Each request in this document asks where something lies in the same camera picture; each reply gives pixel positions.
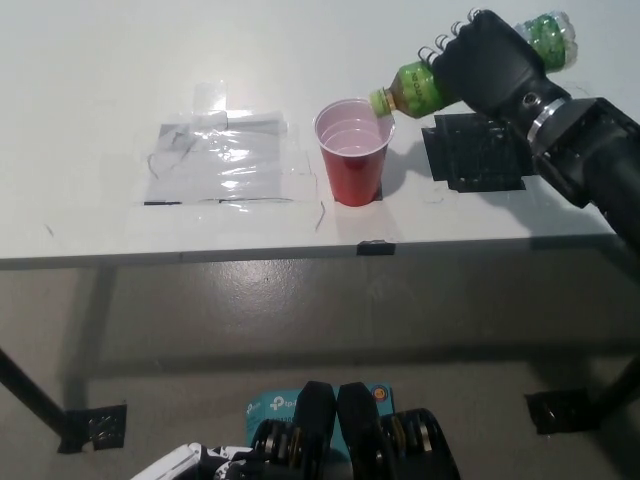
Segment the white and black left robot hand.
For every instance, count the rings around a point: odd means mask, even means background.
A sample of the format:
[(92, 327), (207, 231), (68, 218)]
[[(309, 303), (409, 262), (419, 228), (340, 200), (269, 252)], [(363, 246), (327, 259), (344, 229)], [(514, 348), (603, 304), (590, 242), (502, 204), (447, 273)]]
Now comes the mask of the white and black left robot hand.
[(239, 446), (207, 448), (194, 442), (167, 453), (132, 480), (230, 479), (229, 469), (251, 461), (261, 461), (254, 449)]

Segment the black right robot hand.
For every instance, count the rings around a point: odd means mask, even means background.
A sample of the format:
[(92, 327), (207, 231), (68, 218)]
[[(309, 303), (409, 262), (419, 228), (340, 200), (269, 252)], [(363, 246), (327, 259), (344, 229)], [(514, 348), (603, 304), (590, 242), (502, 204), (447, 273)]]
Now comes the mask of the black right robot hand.
[(424, 59), (437, 86), (475, 112), (510, 124), (523, 138), (545, 107), (569, 99), (547, 77), (534, 48), (491, 10), (479, 11), (455, 37), (438, 37), (434, 44)]

